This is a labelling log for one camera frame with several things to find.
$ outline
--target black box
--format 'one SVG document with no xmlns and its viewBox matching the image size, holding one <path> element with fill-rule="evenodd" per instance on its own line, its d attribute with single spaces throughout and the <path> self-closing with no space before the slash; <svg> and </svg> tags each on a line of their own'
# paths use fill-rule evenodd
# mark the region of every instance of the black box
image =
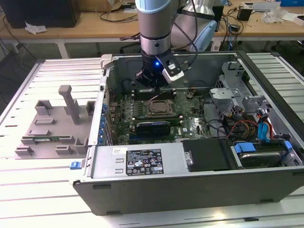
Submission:
<svg viewBox="0 0 304 228">
<path fill-rule="evenodd" d="M 252 9 L 251 8 L 243 8 L 240 7 L 237 13 L 237 19 L 248 21 L 251 15 Z"/>
<path fill-rule="evenodd" d="M 24 28 L 31 25 L 74 27 L 80 18 L 78 0 L 0 0 L 10 25 Z"/>
</svg>

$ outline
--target sticker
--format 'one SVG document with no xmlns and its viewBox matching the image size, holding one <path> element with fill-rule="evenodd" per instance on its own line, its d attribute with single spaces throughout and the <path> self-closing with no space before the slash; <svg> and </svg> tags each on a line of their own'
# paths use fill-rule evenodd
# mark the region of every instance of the sticker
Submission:
<svg viewBox="0 0 304 228">
<path fill-rule="evenodd" d="M 162 152 L 160 149 L 137 150 L 137 151 L 126 150 L 125 153 L 126 153 L 126 166 L 127 166 L 126 174 L 128 176 L 151 175 L 151 174 L 163 173 L 163 163 L 161 156 Z"/>
<path fill-rule="evenodd" d="M 127 149 L 126 147 L 114 147 L 113 148 L 113 154 L 126 154 L 127 153 Z"/>
</svg>

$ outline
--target blue latch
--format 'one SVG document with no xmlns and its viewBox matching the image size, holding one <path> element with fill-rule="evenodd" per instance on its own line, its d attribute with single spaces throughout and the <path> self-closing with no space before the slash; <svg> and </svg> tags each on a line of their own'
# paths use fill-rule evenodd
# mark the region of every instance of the blue latch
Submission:
<svg viewBox="0 0 304 228">
<path fill-rule="evenodd" d="M 285 144 L 285 146 L 286 146 L 286 148 L 287 148 L 288 151 L 292 150 L 293 146 L 292 146 L 292 144 L 289 141 L 285 141 L 284 144 Z"/>
<path fill-rule="evenodd" d="M 255 152 L 256 151 L 253 143 L 250 143 L 250 142 L 237 143 L 234 146 L 234 149 L 236 150 L 237 153 L 248 153 L 248 152 Z"/>
<path fill-rule="evenodd" d="M 72 162 L 70 166 L 70 170 L 80 170 L 80 169 L 81 169 L 81 162 L 79 161 Z"/>
</svg>

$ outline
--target white plastic bag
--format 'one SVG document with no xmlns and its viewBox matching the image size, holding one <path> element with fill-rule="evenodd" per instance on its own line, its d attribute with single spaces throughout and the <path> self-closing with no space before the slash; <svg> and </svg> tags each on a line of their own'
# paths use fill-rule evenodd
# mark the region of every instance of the white plastic bag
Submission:
<svg viewBox="0 0 304 228">
<path fill-rule="evenodd" d="M 275 22 L 283 22 L 282 17 L 287 13 L 286 10 L 282 10 L 281 7 L 272 9 L 270 12 L 264 12 L 262 14 L 262 21 L 266 24 L 275 23 Z"/>
</svg>

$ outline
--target warning label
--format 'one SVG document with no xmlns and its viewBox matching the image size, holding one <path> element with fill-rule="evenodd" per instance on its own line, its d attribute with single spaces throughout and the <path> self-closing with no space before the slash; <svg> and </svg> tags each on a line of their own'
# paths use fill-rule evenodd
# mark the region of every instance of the warning label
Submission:
<svg viewBox="0 0 304 228">
<path fill-rule="evenodd" d="M 128 176 L 162 174 L 160 149 L 127 151 L 126 174 Z"/>
</svg>

